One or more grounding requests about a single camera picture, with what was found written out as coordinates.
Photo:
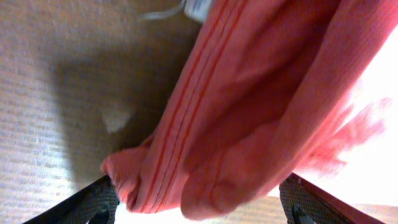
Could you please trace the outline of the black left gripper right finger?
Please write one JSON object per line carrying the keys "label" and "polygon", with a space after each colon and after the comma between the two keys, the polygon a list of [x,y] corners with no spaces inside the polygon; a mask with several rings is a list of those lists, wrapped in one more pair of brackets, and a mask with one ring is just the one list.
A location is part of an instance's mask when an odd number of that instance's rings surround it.
{"label": "black left gripper right finger", "polygon": [[384,224],[294,173],[279,192],[288,224]]}

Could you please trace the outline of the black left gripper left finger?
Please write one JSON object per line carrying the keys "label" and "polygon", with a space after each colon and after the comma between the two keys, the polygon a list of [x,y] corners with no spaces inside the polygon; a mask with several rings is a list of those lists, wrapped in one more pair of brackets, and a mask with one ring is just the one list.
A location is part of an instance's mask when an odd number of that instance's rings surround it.
{"label": "black left gripper left finger", "polygon": [[105,175],[24,224],[113,224],[119,199]]}

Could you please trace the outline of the red printed t-shirt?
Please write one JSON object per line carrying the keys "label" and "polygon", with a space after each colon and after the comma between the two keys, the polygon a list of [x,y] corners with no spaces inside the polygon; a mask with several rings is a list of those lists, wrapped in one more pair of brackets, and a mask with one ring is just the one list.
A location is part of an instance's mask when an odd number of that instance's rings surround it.
{"label": "red printed t-shirt", "polygon": [[396,1],[215,1],[155,131],[101,170],[134,213],[234,211],[384,131],[362,75]]}

